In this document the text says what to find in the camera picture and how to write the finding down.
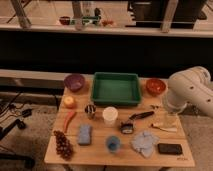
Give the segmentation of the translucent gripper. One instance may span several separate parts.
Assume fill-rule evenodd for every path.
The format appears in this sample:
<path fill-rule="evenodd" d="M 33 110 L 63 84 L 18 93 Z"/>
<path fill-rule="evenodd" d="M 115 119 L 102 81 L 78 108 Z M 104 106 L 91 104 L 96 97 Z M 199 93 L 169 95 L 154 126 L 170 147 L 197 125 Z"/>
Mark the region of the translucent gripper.
<path fill-rule="evenodd" d="M 163 96 L 162 104 L 168 113 L 180 113 L 182 110 L 182 102 L 173 92 L 170 91 Z"/>

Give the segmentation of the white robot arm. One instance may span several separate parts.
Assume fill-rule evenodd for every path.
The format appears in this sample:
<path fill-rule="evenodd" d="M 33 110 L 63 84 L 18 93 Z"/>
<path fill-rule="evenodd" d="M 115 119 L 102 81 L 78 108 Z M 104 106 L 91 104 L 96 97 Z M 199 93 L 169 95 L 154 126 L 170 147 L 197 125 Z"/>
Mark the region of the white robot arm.
<path fill-rule="evenodd" d="M 213 90 L 210 72 L 201 66 L 172 74 L 162 104 L 168 113 L 181 113 L 187 103 L 195 105 L 207 116 L 213 117 Z"/>

